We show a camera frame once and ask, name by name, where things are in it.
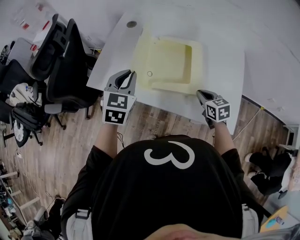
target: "wooden floor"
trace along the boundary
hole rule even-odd
[[[249,122],[258,111],[258,107],[246,100],[241,101],[240,113],[233,137]],[[16,198],[19,204],[39,195],[41,202],[27,208],[25,216],[32,219],[37,209],[43,205],[48,207],[52,198],[60,194],[66,197],[77,180],[80,169],[85,164],[89,151],[98,134],[102,113],[99,101],[94,106],[90,120],[84,119],[84,110],[78,113],[61,114],[62,123],[67,125],[63,131],[52,119],[51,128],[43,128],[39,134],[44,145],[40,147],[35,139],[29,139],[27,144],[18,149],[15,139],[8,140],[8,147],[0,145],[0,158],[6,164],[9,172],[20,170],[20,177],[12,180],[14,190],[22,190]],[[206,125],[197,125],[188,119],[148,105],[137,103],[125,127],[119,132],[124,135],[124,144],[128,146],[149,135],[185,134],[213,143],[213,130]],[[247,173],[249,163],[245,163],[245,154],[260,151],[263,146],[274,148],[279,143],[285,143],[287,131],[283,125],[264,111],[260,111],[248,127],[234,141],[240,153],[243,169]],[[21,153],[23,159],[14,158],[15,152]],[[245,182],[253,190],[260,203],[265,198],[258,192],[256,186],[246,176]]]

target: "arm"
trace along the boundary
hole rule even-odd
[[[85,166],[78,174],[77,182],[67,197],[61,215],[61,229],[66,236],[68,219],[77,209],[91,207],[91,197],[102,173],[117,155],[118,126],[103,124]]]
[[[105,123],[101,126],[95,146],[114,158],[117,155],[118,125]]]
[[[231,149],[235,149],[233,140],[224,122],[214,122],[215,126],[215,149],[223,155]]]

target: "white bag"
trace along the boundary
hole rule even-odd
[[[27,83],[16,85],[9,96],[9,101],[13,106],[16,106],[18,103],[34,103],[33,88],[30,87]],[[42,106],[41,93],[38,94],[38,98],[35,103],[39,107]]]

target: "white table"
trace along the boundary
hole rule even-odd
[[[87,86],[104,90],[110,76],[131,68],[133,52],[143,25],[147,19],[149,21],[148,16],[146,13],[125,13],[121,17],[106,41]],[[207,26],[188,21],[188,17],[178,17],[176,14],[166,16],[153,12],[150,19],[153,37],[169,36],[202,43],[204,89],[214,91],[230,102],[231,118],[227,126],[233,134],[244,82],[244,51],[211,31]],[[127,28],[126,24],[129,21],[136,21],[137,25],[134,28]],[[136,85],[135,96],[141,103],[206,124],[202,116],[203,108],[196,96],[143,89],[139,84]]]

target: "office chair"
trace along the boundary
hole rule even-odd
[[[58,24],[57,17],[58,15],[53,16],[53,25]],[[33,63],[31,66],[35,78],[43,80],[50,76],[46,96],[52,104],[46,105],[45,111],[51,114],[75,113],[85,108],[85,118],[89,119],[89,107],[101,94],[101,91],[86,86],[88,73],[93,69],[97,59],[84,52],[80,33],[73,19],[69,21],[66,29],[53,25],[51,27],[53,32],[48,33],[45,44],[39,50],[40,54],[35,58],[35,62],[43,58],[51,59],[48,61],[51,66],[43,66],[43,69],[47,69],[43,72],[44,75],[41,74],[42,67],[38,64]]]
[[[34,103],[19,103],[13,109],[11,113],[10,124],[14,128],[14,133],[16,137],[17,143],[19,142],[18,133],[24,129],[24,132],[29,131],[29,138],[32,138],[31,133],[34,135],[37,143],[42,146],[43,142],[40,142],[37,136],[37,133],[42,132],[42,127],[47,126],[50,127],[50,123],[48,123],[51,114],[45,113],[44,107],[47,103],[49,103],[45,96],[46,91],[46,83],[44,82],[35,82],[33,84],[34,91],[42,94],[42,107],[36,106]],[[66,125],[62,125],[58,115],[54,114],[55,120],[58,122],[60,127],[65,130]]]
[[[10,124],[9,116],[13,108],[14,107],[0,100],[0,121],[1,122]],[[6,140],[14,137],[15,135],[13,133],[6,135],[6,125],[4,124],[1,124],[0,130],[2,131],[2,139],[3,139],[4,147],[6,147]]]
[[[0,92],[4,94],[9,95],[14,87],[20,83],[32,85],[35,81],[15,59],[6,66],[0,64]]]

